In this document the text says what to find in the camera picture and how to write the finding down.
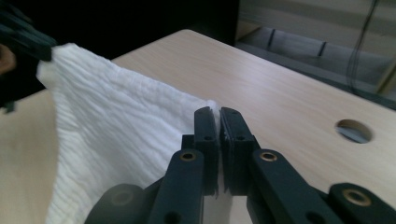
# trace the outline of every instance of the black plastic part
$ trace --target black plastic part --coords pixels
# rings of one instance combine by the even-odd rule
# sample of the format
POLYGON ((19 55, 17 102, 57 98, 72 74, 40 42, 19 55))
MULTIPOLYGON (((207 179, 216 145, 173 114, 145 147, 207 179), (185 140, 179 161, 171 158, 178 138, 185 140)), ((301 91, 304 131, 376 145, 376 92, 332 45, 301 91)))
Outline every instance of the black plastic part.
POLYGON ((255 150, 250 171, 276 223, 343 223, 280 153, 255 150))
POLYGON ((183 134, 181 137, 181 149, 195 148, 194 135, 193 134, 183 134))
POLYGON ((149 224, 202 223, 204 155, 195 149, 176 152, 161 182, 149 224))
POLYGON ((252 184, 247 194, 247 211, 253 224, 275 224, 268 204, 262 197, 259 188, 252 184))
POLYGON ((28 20, 6 10, 0 11, 0 43, 9 47, 13 52, 23 52, 42 60, 51 60, 51 47, 56 41, 37 31, 28 20))
POLYGON ((332 185, 329 205, 345 223, 396 223, 396 211, 370 190, 342 183, 332 185))
POLYGON ((248 162, 253 150, 260 146, 241 113, 223 107, 220 117, 225 189, 229 189, 232 195, 247 195, 251 179, 248 162))
POLYGON ((219 139, 216 123, 209 106, 194 113, 194 148, 205 156, 205 195, 214 195, 219 191, 219 139))
POLYGON ((140 223, 143 190, 135 185, 120 184, 108 191, 88 214, 85 224, 140 223))

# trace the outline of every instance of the floor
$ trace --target floor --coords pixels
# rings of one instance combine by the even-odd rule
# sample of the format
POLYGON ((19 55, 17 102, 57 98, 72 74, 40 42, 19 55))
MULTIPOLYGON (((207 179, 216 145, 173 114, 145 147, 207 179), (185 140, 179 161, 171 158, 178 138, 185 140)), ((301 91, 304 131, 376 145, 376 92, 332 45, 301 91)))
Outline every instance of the floor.
MULTIPOLYGON (((241 36, 235 46, 273 63, 323 81, 340 90, 352 92, 347 85, 347 65, 353 49, 279 30, 260 27, 241 36)), ((355 87, 359 97, 396 110, 396 91, 387 96, 375 93, 380 78, 391 63, 391 58, 361 52, 357 65, 355 87)))

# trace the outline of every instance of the wooden tabletop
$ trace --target wooden tabletop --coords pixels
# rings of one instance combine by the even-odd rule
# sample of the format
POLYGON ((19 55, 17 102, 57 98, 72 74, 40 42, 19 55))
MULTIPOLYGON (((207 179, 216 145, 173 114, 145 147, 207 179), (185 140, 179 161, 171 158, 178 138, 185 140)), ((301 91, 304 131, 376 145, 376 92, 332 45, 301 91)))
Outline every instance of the wooden tabletop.
MULTIPOLYGON (((193 31, 180 31, 114 62, 240 111, 260 145, 281 152, 312 186, 361 185, 396 207, 396 113, 193 31), (335 129, 356 120, 366 144, 335 129)), ((56 172, 55 110, 47 91, 0 116, 0 223, 43 223, 56 172)), ((232 223, 248 223, 243 198, 232 223)))

